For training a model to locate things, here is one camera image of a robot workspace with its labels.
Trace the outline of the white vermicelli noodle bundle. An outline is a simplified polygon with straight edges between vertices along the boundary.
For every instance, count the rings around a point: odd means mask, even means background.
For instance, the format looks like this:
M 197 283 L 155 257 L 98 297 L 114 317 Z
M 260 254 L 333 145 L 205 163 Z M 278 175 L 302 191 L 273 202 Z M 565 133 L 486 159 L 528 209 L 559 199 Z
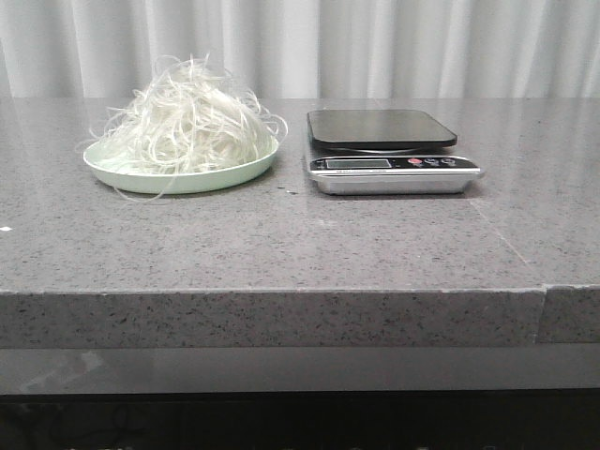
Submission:
M 288 130 L 228 70 L 207 58 L 172 58 L 127 106 L 113 109 L 88 147 L 99 143 L 100 166 L 118 173 L 205 173 L 263 158 Z M 168 196 L 111 188 L 134 202 Z

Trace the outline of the silver digital kitchen scale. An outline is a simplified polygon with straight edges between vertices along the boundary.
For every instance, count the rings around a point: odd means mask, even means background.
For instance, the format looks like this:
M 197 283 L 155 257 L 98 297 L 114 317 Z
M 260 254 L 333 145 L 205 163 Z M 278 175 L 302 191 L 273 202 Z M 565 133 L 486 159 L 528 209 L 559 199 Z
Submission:
M 426 112 L 317 110 L 307 131 L 307 174 L 330 195 L 456 194 L 484 175 Z

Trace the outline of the white pleated curtain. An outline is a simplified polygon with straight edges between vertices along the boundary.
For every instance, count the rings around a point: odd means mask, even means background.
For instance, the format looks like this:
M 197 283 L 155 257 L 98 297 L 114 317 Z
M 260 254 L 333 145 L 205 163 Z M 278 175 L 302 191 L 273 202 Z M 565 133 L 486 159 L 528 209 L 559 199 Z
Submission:
M 265 98 L 595 98 L 595 1 L 5 1 L 1 92 L 125 97 L 208 56 Z

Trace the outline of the pale green round plate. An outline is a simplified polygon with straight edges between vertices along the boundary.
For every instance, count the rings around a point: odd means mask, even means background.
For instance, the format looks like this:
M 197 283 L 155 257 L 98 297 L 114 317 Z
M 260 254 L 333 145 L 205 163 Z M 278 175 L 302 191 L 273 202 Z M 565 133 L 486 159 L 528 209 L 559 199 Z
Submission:
M 120 173 L 100 166 L 103 149 L 94 143 L 83 152 L 83 160 L 102 183 L 124 191 L 142 194 L 191 194 L 237 186 L 271 167 L 279 142 L 272 138 L 264 157 L 239 166 L 211 172 L 179 174 Z

